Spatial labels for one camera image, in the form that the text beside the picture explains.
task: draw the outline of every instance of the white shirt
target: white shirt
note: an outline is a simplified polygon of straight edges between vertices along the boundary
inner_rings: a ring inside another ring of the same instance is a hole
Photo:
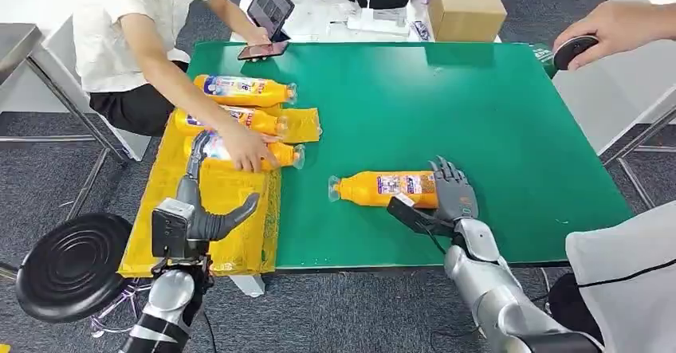
[[[676,202],[566,237],[580,294],[606,352],[676,351]]]
[[[188,55],[175,45],[193,1],[84,0],[73,15],[82,88],[86,92],[126,92],[147,84],[122,33],[120,18],[126,14],[152,18],[169,59],[189,62]]]

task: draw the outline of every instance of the green table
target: green table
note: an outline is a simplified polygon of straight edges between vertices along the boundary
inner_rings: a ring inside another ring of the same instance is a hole
[[[384,208],[327,196],[330,175],[428,170],[436,155],[465,171],[510,263],[566,261],[568,233],[632,216],[527,45],[293,44],[258,63],[237,61],[241,48],[199,44],[188,74],[296,82],[324,129],[282,175],[278,269],[440,265]]]

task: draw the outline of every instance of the tablet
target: tablet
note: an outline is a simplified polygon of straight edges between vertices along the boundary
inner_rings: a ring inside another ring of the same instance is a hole
[[[272,39],[281,30],[294,7],[291,0],[253,0],[246,13],[253,23],[265,28],[268,38]]]

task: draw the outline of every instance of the robotic arm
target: robotic arm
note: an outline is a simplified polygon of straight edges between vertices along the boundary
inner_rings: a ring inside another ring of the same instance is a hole
[[[490,228],[476,219],[474,189],[462,171],[441,157],[438,165],[430,163],[439,203],[434,215],[397,197],[392,198],[387,211],[416,233],[452,237],[444,258],[446,275],[458,287],[492,351],[599,352],[587,336],[557,323],[526,297],[500,255]]]
[[[152,254],[162,261],[152,269],[155,280],[148,302],[120,353],[183,351],[202,297],[214,285],[209,272],[210,241],[222,240],[256,210],[259,194],[249,195],[229,214],[204,209],[199,168],[208,139],[206,131],[195,137],[176,199],[165,199],[152,212]]]

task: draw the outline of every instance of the gray carpet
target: gray carpet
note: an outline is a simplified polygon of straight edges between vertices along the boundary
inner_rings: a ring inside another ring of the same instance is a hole
[[[504,41],[551,44],[568,23],[585,15],[601,0],[503,0],[509,11],[501,32]],[[547,13],[556,7],[554,13]],[[227,29],[205,11],[191,8],[179,46],[189,51],[195,41],[227,37]],[[48,135],[83,132],[66,115],[3,113],[0,134]],[[667,128],[655,142],[676,143],[676,130]],[[120,168],[108,160],[93,194],[83,209],[105,210],[129,221],[136,215],[159,140],[154,139],[141,163]],[[68,212],[61,204],[73,200],[92,166],[98,148],[92,144],[0,146],[0,223],[3,261],[17,264],[31,245]],[[631,162],[657,202],[674,200],[676,160],[670,155],[636,155]],[[635,212],[642,203],[617,167],[610,172]],[[550,278],[563,269],[548,269]],[[544,293],[535,269],[517,269],[529,296]],[[475,352],[487,351],[476,334],[463,338],[434,335],[432,331],[461,334],[472,329],[471,316],[458,292],[440,269],[378,273],[270,274],[268,292],[258,298],[243,296],[227,279],[206,297],[219,351],[234,352]],[[12,352],[114,352],[123,336],[93,339],[88,323],[49,325],[26,316],[14,298],[12,284],[0,280],[0,342]],[[112,315],[114,324],[131,321],[129,314]],[[195,325],[189,352],[210,351],[206,325]]]

